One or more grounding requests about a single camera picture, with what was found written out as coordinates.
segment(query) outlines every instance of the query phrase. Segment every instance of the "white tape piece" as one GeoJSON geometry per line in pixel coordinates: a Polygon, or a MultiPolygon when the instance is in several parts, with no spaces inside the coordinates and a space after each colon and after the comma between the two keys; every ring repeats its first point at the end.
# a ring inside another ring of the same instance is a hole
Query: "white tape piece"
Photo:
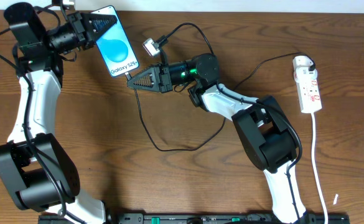
{"type": "Polygon", "coordinates": [[[335,194],[334,205],[337,203],[337,200],[338,200],[338,194],[335,194]]]}

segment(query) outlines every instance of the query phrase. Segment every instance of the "phone display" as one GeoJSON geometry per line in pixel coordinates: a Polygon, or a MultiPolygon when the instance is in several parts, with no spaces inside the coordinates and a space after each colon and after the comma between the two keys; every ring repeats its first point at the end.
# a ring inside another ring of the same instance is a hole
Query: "phone display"
{"type": "Polygon", "coordinates": [[[107,6],[91,13],[114,15],[117,17],[117,23],[96,42],[110,75],[112,77],[117,77],[118,75],[138,68],[139,62],[121,25],[115,8],[113,6],[107,6]]]}

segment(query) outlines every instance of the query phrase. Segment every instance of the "wooden table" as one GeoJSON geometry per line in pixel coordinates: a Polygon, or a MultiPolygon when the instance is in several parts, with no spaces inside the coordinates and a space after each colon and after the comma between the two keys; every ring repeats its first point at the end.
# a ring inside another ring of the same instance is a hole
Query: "wooden table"
{"type": "MultiPolygon", "coordinates": [[[[181,22],[199,25],[212,44],[229,87],[262,60],[308,53],[319,71],[323,109],[317,117],[317,165],[329,212],[348,213],[364,223],[364,15],[286,13],[119,12],[140,62],[158,61],[141,43],[167,34],[181,22]],[[333,205],[335,194],[338,201],[333,205]]],[[[47,27],[50,16],[42,15],[47,27]]],[[[0,11],[0,31],[7,23],[0,11]]],[[[199,33],[181,29],[166,46],[169,60],[208,52],[199,33]]],[[[11,58],[12,34],[0,37],[0,53],[11,58]]],[[[308,210],[322,212],[310,162],[310,115],[302,114],[292,79],[292,58],[263,65],[238,90],[273,95],[304,146],[297,181],[308,210]]],[[[147,213],[238,213],[271,210],[264,174],[247,158],[234,125],[195,152],[159,152],[147,138],[132,90],[124,77],[111,78],[97,48],[65,62],[57,102],[56,138],[78,168],[81,185],[115,211],[147,213]]],[[[187,92],[140,92],[143,116],[161,148],[194,147],[222,123],[195,108],[187,92]]],[[[0,60],[0,144],[10,134],[20,98],[14,70],[0,60]]],[[[38,214],[20,211],[0,180],[0,223],[36,223],[38,214]]]]}

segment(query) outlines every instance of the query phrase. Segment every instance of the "white power cord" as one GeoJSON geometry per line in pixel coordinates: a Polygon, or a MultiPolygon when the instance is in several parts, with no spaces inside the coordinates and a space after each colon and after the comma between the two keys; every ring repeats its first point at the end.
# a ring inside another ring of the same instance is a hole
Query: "white power cord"
{"type": "Polygon", "coordinates": [[[323,207],[324,211],[324,224],[328,224],[329,222],[329,215],[327,213],[327,207],[325,206],[323,192],[321,191],[320,181],[319,181],[319,174],[317,173],[316,161],[315,161],[315,143],[316,143],[316,120],[314,118],[314,113],[312,115],[312,127],[313,127],[313,138],[312,138],[312,166],[314,172],[314,179],[316,180],[317,191],[319,192],[319,197],[321,201],[321,206],[323,207]]]}

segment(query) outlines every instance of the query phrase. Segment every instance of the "wood grain surface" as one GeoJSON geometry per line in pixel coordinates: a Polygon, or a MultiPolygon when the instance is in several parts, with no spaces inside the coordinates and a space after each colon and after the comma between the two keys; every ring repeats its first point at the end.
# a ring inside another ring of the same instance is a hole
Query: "wood grain surface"
{"type": "MultiPolygon", "coordinates": [[[[323,109],[317,117],[317,165],[327,208],[364,223],[364,14],[119,12],[141,70],[158,59],[141,47],[148,37],[194,22],[207,35],[232,87],[262,60],[297,50],[319,71],[323,109]],[[338,201],[333,205],[335,194],[338,201]]],[[[46,15],[47,27],[55,21],[46,15]]],[[[0,31],[7,27],[0,11],[0,31]]],[[[207,52],[191,27],[169,39],[169,60],[207,52]]],[[[0,53],[11,58],[12,34],[0,37],[0,53]]],[[[263,172],[247,158],[234,125],[195,152],[159,152],[144,132],[132,90],[124,77],[111,78],[97,48],[65,62],[55,134],[78,168],[81,184],[113,210],[147,213],[239,213],[271,210],[263,172]]],[[[292,79],[292,57],[263,65],[238,90],[273,95],[304,146],[297,181],[308,210],[322,212],[310,163],[311,120],[302,114],[292,79]]],[[[20,87],[14,70],[0,60],[0,144],[16,120],[20,87]]],[[[194,147],[220,127],[222,117],[195,108],[183,93],[140,92],[147,127],[161,148],[194,147]]],[[[38,214],[18,210],[0,180],[0,223],[36,223],[38,214]]]]}

